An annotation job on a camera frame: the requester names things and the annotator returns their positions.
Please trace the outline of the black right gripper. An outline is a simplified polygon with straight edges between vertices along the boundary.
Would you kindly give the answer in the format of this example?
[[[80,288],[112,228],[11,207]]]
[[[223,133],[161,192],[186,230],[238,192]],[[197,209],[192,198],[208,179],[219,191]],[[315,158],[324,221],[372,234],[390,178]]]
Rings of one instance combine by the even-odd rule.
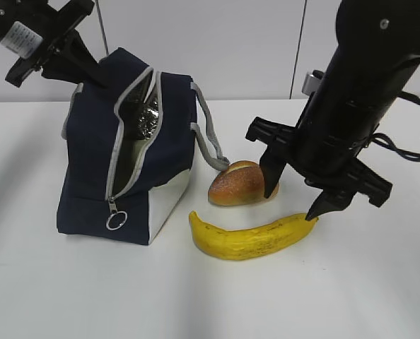
[[[389,199],[392,184],[357,156],[392,103],[392,95],[320,89],[295,126],[256,117],[246,138],[267,145],[259,160],[264,197],[273,194],[285,166],[290,165],[308,185],[322,189],[307,212],[307,221],[345,210],[357,193],[380,207]]]

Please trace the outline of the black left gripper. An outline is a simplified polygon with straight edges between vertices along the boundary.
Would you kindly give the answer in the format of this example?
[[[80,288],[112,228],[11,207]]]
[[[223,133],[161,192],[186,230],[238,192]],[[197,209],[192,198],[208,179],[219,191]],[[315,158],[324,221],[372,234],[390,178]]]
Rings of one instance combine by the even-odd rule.
[[[19,59],[6,81],[20,87],[31,73],[42,71],[47,79],[107,87],[108,74],[76,30],[93,8],[93,1],[68,1],[59,10],[47,1],[16,1],[13,26],[4,36],[4,46]]]

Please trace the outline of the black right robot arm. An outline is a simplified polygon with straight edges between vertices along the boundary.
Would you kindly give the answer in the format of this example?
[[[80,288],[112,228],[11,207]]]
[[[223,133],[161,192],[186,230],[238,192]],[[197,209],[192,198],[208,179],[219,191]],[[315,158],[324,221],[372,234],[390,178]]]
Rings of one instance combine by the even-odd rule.
[[[392,184],[358,159],[369,143],[393,148],[377,132],[380,120],[420,65],[420,1],[342,1],[335,29],[338,46],[307,87],[308,101],[294,126],[253,120],[246,137],[266,150],[259,165],[264,196],[271,196],[290,165],[320,195],[306,218],[342,211],[356,194],[374,206]]]

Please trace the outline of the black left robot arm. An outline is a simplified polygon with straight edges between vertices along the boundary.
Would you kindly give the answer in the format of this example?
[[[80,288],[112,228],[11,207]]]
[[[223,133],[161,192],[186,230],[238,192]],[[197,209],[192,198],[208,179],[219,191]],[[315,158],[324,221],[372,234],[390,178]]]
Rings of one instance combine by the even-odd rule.
[[[18,56],[5,80],[19,88],[41,71],[47,79],[108,86],[107,74],[76,30],[93,8],[93,1],[68,1],[59,10],[47,1],[0,1],[0,45]]]

